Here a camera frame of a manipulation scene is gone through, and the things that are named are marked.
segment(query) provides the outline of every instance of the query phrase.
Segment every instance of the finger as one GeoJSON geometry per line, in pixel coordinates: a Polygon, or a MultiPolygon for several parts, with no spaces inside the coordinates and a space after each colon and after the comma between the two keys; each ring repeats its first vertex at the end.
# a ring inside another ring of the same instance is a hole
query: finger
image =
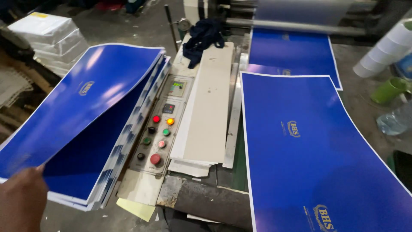
{"type": "Polygon", "coordinates": [[[39,172],[39,173],[41,173],[41,174],[43,174],[43,171],[44,171],[44,164],[42,164],[42,165],[40,165],[40,166],[36,167],[36,171],[37,171],[37,172],[39,172]]]}

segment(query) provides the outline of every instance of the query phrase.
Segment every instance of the concrete floor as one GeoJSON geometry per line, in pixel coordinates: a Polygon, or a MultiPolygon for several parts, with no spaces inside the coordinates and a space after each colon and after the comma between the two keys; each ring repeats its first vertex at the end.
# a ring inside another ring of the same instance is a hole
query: concrete floor
{"type": "MultiPolygon", "coordinates": [[[[166,48],[169,56],[174,57],[176,51],[164,4],[169,4],[173,20],[184,17],[182,0],[148,0],[145,7],[135,15],[126,14],[124,10],[102,12],[97,9],[83,10],[66,5],[57,7],[50,14],[73,18],[90,45],[117,42],[149,47],[162,46],[166,48]]],[[[159,208],[156,208],[150,222],[147,223],[118,207],[116,201],[117,197],[112,195],[105,209],[91,212],[82,212],[48,201],[41,230],[44,232],[169,231],[162,210],[159,208]]]]}
{"type": "MultiPolygon", "coordinates": [[[[90,45],[108,42],[128,43],[141,46],[163,46],[168,54],[175,56],[173,39],[164,13],[164,4],[169,4],[173,20],[184,17],[182,0],[152,0],[136,15],[123,11],[100,12],[96,9],[81,10],[59,6],[51,14],[72,17],[90,45]]],[[[362,79],[351,68],[367,52],[365,47],[333,45],[338,62],[344,92],[342,100],[354,123],[366,140],[385,161],[394,149],[412,154],[411,133],[397,137],[382,134],[376,127],[375,119],[400,105],[396,100],[391,105],[376,105],[369,99],[370,93],[391,75],[388,71],[376,78],[362,79]]],[[[82,212],[54,202],[48,202],[42,220],[42,231],[145,231],[166,232],[167,224],[163,213],[156,212],[149,223],[139,219],[116,205],[117,198],[111,196],[103,210],[82,212]]]]}

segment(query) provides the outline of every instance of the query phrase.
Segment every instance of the red emergency stop button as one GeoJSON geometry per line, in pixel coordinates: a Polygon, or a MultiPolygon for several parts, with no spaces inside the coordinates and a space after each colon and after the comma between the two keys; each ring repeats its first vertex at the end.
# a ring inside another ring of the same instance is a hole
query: red emergency stop button
{"type": "Polygon", "coordinates": [[[153,154],[153,155],[150,157],[150,162],[151,162],[152,164],[154,164],[154,165],[160,163],[160,155],[159,155],[158,153],[153,154]]]}
{"type": "Polygon", "coordinates": [[[159,116],[156,115],[156,116],[153,117],[153,122],[154,122],[154,123],[158,123],[159,121],[160,121],[160,117],[159,117],[159,116]]]}

